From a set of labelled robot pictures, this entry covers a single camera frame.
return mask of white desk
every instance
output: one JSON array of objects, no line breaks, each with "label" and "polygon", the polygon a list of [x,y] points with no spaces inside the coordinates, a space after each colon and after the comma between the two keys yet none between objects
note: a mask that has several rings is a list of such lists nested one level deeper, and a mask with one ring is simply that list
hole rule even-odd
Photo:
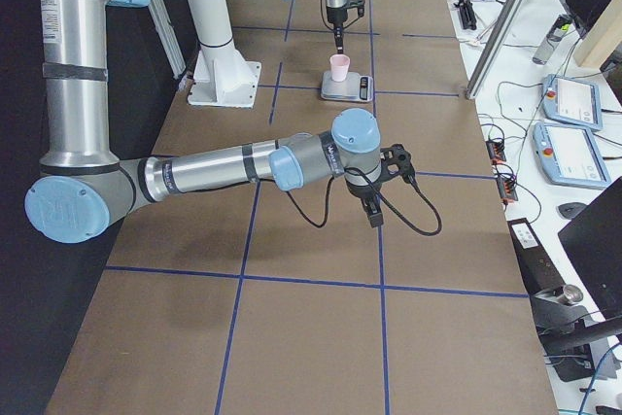
[{"label": "white desk", "polygon": [[[477,29],[471,31],[463,30],[460,25],[458,11],[454,7],[456,0],[447,1],[456,29],[456,35],[459,41],[461,41],[461,53],[465,62],[466,72],[470,76],[484,46],[477,47],[468,41],[475,39],[487,25],[497,18],[502,4],[498,2],[473,1],[473,10],[477,15]],[[526,0],[514,20],[504,43],[507,45],[537,47],[557,15],[564,12],[559,0]],[[489,36],[490,34],[487,34],[481,41],[486,42]],[[566,68],[565,66],[562,67],[562,65],[565,63],[577,39],[578,35],[575,32],[569,34],[553,53],[549,62],[543,66],[535,65],[532,62],[532,56],[536,48],[503,47],[491,73],[486,79],[484,87],[482,87],[482,90],[476,97],[477,111],[480,113],[481,122],[493,121],[494,124],[503,129],[505,137],[524,136],[521,128],[501,116],[500,105],[496,98],[499,83],[510,81],[522,85],[534,85],[540,83],[543,77],[548,74],[558,73],[562,75]],[[599,70],[578,67],[571,58],[566,76],[578,77],[598,72]],[[587,80],[599,85],[604,109],[620,110],[620,104],[602,75],[596,75]],[[524,127],[536,121],[543,121],[544,114],[541,110],[538,110],[532,119],[536,106],[540,101],[540,90],[539,86],[531,88],[512,85],[501,86],[500,102],[503,113]],[[605,128],[599,134],[615,141],[622,141],[622,117],[605,114],[604,123]],[[482,130],[484,136],[488,136],[491,127],[484,126]],[[499,131],[493,128],[492,136],[500,136]],[[601,139],[597,139],[597,143],[603,156],[622,155],[622,148],[620,147],[611,145]],[[521,145],[522,141],[519,139],[506,141],[505,154],[509,166],[514,170],[520,167],[518,182],[531,190],[541,202],[541,215],[537,221],[532,223],[534,231],[567,283],[576,284],[585,291],[558,239],[557,232],[568,221],[564,220],[557,213],[556,207],[570,201],[590,203],[601,192],[599,190],[551,185],[541,172],[536,160],[531,131],[525,141],[522,152]],[[612,180],[622,176],[621,160],[608,161],[606,166]],[[538,212],[536,201],[530,194],[520,188],[518,189],[518,196],[518,202],[508,205],[505,212],[506,218],[513,220],[524,217],[530,221],[533,220]],[[586,296],[582,304],[588,311],[597,309],[589,295]],[[617,349],[616,351],[618,359],[622,358],[622,352],[619,350]],[[585,388],[589,380],[564,383],[559,380],[555,370],[551,367],[549,367],[549,376],[558,407],[560,409],[577,410],[583,397],[583,394],[579,392],[579,388]],[[597,381],[595,389],[596,392],[590,396],[585,407],[586,412],[595,413],[595,405],[600,404],[622,408],[622,370],[618,371],[617,380]]]}]

